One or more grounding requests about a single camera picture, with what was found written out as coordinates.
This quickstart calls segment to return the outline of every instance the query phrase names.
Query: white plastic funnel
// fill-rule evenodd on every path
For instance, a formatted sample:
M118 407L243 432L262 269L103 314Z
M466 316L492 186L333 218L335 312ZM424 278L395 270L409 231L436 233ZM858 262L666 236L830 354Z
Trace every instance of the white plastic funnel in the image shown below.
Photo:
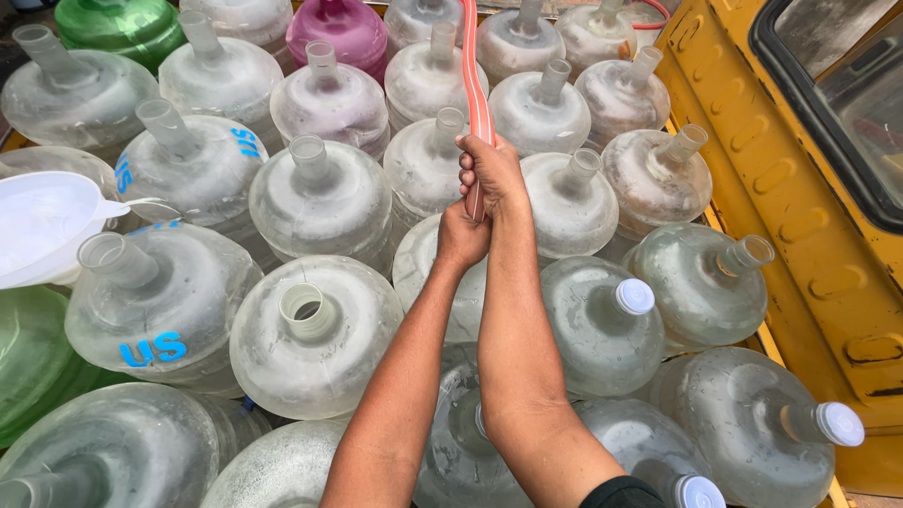
M0 180L0 289L75 282L81 242L128 212L80 174L42 171Z

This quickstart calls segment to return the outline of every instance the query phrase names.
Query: person's left hand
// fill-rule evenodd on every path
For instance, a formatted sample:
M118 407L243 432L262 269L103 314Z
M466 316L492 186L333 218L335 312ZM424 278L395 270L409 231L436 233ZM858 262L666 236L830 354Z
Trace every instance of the person's left hand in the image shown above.
M445 209L439 222L439 245L433 266L451 265L464 275L489 253L492 220L473 221L464 209L464 198Z

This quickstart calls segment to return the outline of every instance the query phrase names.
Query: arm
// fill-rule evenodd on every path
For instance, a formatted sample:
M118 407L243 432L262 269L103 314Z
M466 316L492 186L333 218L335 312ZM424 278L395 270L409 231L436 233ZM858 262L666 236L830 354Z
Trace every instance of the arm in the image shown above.
M475 136L459 147L466 151L461 181L470 185L479 176L493 220L477 342L486 432L536 506L576 508L595 487L625 473L568 402L516 150L504 139L493 148Z
M486 256L490 231L490 222L467 217L464 200L442 215L433 268L339 442L321 508L410 505L433 424L454 293L464 272Z

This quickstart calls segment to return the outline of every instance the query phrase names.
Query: black sleeve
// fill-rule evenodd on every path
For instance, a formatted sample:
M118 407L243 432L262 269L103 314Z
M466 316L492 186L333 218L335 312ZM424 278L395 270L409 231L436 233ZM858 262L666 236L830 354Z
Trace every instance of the black sleeve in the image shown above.
M615 476L599 485L580 508L665 508L656 489L633 476Z

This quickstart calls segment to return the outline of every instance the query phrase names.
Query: hand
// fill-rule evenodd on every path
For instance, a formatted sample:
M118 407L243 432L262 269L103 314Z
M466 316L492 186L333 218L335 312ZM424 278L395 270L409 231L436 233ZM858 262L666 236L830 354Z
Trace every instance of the hand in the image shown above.
M463 276L489 253L491 235L492 220L475 222L464 209L464 199L459 199L442 214L433 266L451 265Z
M514 209L514 213L532 213L513 145L499 135L496 135L495 147L474 135L459 136L455 144L464 150L458 158L461 194L467 195L470 186L479 178L484 192L483 206L489 217L496 219L507 209Z

